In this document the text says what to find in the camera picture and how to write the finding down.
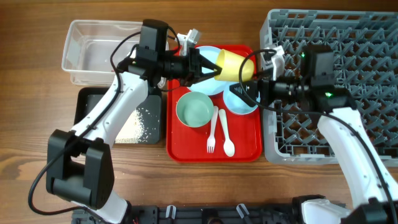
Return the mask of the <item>black waste tray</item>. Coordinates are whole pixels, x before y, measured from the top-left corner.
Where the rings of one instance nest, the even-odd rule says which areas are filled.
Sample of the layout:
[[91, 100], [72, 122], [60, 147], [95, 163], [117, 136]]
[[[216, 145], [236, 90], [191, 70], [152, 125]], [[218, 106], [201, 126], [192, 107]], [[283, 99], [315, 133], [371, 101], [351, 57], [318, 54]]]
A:
[[[79, 91], [74, 123], [79, 123], [96, 106], [107, 92], [106, 87], [85, 87]], [[155, 89], [137, 108], [147, 109], [144, 125], [147, 128], [148, 142], [138, 144], [156, 144], [162, 135], [162, 93]]]

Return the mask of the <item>light blue bowl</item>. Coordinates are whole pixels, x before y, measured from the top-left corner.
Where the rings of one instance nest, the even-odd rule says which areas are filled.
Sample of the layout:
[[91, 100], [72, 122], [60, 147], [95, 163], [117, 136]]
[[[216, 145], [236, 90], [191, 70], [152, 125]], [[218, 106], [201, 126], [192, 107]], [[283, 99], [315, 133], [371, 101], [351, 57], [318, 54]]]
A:
[[247, 115], [258, 108], [258, 105], [247, 105], [242, 99], [232, 93], [228, 86], [223, 91], [223, 101], [227, 109], [236, 115]]

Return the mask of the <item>grey dishwasher rack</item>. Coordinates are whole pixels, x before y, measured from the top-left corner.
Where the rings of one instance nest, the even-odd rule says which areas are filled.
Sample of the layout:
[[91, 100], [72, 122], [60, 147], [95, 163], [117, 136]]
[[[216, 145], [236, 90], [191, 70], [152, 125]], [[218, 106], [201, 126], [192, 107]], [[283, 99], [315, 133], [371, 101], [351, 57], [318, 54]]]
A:
[[[300, 77], [302, 49], [328, 45], [335, 85], [349, 90], [366, 132], [386, 166], [397, 165], [397, 14], [394, 12], [273, 9], [260, 46], [281, 45], [285, 76]], [[277, 100], [262, 114], [264, 154], [275, 164], [334, 164], [335, 155], [297, 104]]]

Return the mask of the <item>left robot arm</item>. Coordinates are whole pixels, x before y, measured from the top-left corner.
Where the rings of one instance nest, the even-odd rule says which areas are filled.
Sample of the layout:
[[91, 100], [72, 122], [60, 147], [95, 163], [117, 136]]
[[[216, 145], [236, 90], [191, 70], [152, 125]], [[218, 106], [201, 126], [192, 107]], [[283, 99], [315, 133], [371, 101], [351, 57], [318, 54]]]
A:
[[131, 113], [146, 100], [149, 90], [163, 80], [183, 86], [219, 75], [221, 67], [190, 47], [186, 55], [166, 50], [172, 28], [163, 21], [145, 19], [134, 46], [135, 57], [113, 64], [115, 78], [96, 106], [70, 131], [55, 130], [49, 138], [47, 192], [76, 203], [104, 223], [132, 223], [131, 204], [113, 189], [111, 148]]

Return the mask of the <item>white rice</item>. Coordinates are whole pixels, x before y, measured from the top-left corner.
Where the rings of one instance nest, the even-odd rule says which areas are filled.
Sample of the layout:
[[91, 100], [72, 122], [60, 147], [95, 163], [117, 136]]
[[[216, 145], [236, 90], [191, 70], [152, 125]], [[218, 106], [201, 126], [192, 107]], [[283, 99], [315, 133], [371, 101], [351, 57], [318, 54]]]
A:
[[138, 144], [148, 142], [147, 128], [144, 125], [144, 115], [148, 115], [144, 108], [135, 109], [116, 137], [115, 143]]

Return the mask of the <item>red serving tray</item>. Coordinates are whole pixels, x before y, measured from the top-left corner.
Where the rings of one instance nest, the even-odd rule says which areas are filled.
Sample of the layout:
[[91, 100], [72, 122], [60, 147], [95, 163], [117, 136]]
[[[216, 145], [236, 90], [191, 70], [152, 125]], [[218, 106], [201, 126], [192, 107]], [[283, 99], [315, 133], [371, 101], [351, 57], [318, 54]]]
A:
[[178, 81], [170, 81], [167, 88], [167, 129], [166, 150], [170, 158], [177, 162], [251, 162], [256, 160], [262, 152], [262, 131], [260, 111], [238, 115], [232, 113], [224, 103], [223, 89], [213, 87], [217, 92], [210, 99], [219, 109], [224, 109], [228, 123], [229, 137], [234, 144], [234, 156], [224, 153], [224, 134], [221, 122], [215, 127], [215, 148], [213, 153], [207, 151], [207, 139], [210, 135], [211, 124], [206, 123], [198, 128], [184, 125], [177, 117], [176, 105], [178, 100], [190, 92], [187, 87], [179, 86]]

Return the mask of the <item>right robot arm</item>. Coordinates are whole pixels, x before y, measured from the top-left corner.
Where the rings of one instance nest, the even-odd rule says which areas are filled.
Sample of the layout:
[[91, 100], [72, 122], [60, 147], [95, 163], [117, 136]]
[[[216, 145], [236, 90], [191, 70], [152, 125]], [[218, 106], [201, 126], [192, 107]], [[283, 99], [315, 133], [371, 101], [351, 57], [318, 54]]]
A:
[[302, 50], [301, 79], [279, 77], [283, 70], [276, 61], [280, 47], [261, 50], [270, 66], [261, 72], [243, 75], [245, 58], [213, 63], [203, 56], [195, 59], [208, 73], [196, 80], [220, 78], [232, 81], [237, 96], [251, 106], [266, 110], [275, 100], [300, 103], [327, 140], [348, 183], [353, 209], [332, 204], [319, 195], [293, 200], [297, 223], [396, 223], [397, 182], [382, 163], [372, 145], [354, 98], [349, 90], [337, 88], [333, 72], [334, 53], [326, 45], [308, 45]]

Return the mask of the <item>green bowl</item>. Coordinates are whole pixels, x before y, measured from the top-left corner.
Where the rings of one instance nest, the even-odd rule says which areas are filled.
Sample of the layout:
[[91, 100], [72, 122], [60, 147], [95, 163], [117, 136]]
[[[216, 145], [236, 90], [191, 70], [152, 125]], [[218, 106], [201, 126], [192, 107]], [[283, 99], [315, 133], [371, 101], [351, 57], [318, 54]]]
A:
[[175, 106], [179, 121], [190, 128], [206, 125], [213, 117], [214, 104], [204, 93], [191, 91], [184, 94]]

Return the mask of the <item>light blue plate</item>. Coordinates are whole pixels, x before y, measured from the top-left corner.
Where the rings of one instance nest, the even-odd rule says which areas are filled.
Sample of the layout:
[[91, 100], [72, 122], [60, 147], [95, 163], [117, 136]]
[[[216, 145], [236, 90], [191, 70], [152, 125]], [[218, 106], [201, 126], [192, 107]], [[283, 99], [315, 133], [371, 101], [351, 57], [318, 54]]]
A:
[[[221, 52], [221, 49], [213, 46], [200, 46], [197, 48], [200, 50], [200, 54], [212, 63], [216, 63], [216, 59]], [[190, 91], [197, 91], [208, 96], [212, 96], [221, 93], [227, 84], [228, 82], [218, 81], [214, 78], [211, 78], [200, 83], [193, 84], [192, 86], [188, 87], [188, 89]]]

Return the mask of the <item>white plastic spoon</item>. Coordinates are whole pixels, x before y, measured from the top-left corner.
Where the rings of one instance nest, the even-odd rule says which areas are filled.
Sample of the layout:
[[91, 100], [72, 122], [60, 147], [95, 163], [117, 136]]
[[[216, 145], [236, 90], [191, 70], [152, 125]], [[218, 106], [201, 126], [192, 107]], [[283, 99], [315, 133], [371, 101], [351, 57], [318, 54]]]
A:
[[228, 157], [233, 157], [234, 153], [235, 153], [235, 147], [234, 147], [232, 140], [229, 137], [226, 111], [224, 109], [220, 109], [218, 113], [219, 113], [219, 117], [220, 117], [221, 127], [222, 127], [223, 133], [224, 133], [224, 144], [223, 144], [224, 153]]

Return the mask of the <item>black mounting rail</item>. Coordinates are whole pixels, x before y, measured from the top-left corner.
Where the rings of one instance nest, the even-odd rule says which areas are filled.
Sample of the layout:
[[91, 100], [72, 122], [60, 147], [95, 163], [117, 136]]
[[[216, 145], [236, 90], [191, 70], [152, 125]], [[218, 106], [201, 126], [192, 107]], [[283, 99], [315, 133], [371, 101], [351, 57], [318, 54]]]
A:
[[303, 223], [299, 209], [290, 204], [259, 207], [167, 207], [128, 206], [121, 220], [128, 224], [208, 224], [208, 223]]

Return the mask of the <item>white plastic fork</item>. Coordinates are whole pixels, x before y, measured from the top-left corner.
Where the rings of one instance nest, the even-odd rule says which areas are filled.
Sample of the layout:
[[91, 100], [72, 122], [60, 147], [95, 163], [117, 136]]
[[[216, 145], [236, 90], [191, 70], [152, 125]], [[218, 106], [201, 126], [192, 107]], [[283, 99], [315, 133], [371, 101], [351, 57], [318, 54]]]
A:
[[213, 107], [213, 116], [211, 119], [211, 124], [210, 124], [210, 135], [207, 139], [206, 142], [206, 151], [207, 153], [214, 153], [215, 150], [215, 128], [216, 128], [216, 122], [218, 119], [218, 107], [214, 106]]

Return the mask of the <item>clear plastic waste bin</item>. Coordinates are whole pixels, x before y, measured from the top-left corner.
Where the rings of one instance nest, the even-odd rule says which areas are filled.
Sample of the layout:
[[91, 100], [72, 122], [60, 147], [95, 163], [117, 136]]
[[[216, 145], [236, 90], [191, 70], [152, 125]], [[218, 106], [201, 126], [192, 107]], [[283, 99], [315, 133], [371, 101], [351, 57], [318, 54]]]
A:
[[62, 69], [71, 82], [81, 86], [110, 86], [115, 79], [112, 63], [135, 57], [133, 46], [167, 45], [167, 32], [149, 22], [74, 20], [63, 50]]

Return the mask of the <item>yellow cup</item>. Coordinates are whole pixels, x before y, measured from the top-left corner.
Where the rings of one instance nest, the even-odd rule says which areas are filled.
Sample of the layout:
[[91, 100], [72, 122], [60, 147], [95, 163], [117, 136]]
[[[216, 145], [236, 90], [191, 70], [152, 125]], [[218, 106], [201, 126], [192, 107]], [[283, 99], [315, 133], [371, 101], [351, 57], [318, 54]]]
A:
[[[222, 49], [216, 59], [216, 65], [222, 68], [219, 75], [214, 77], [215, 80], [238, 82], [239, 71], [244, 57], [228, 50]], [[249, 81], [254, 75], [254, 62], [251, 59], [246, 60], [242, 69], [242, 81]]]

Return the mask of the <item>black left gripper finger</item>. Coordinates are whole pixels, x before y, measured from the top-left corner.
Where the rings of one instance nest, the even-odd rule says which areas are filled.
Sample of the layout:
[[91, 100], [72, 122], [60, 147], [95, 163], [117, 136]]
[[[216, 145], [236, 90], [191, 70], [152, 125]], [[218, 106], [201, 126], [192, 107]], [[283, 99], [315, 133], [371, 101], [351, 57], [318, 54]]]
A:
[[219, 72], [210, 72], [210, 73], [203, 73], [203, 72], [195, 72], [193, 74], [192, 84], [197, 84], [203, 82], [205, 80], [211, 79], [214, 76], [219, 75]]
[[220, 67], [218, 65], [211, 62], [210, 60], [208, 60], [206, 57], [202, 56], [201, 54], [199, 55], [199, 61], [200, 61], [201, 67], [205, 67], [210, 70], [219, 70], [220, 69]]

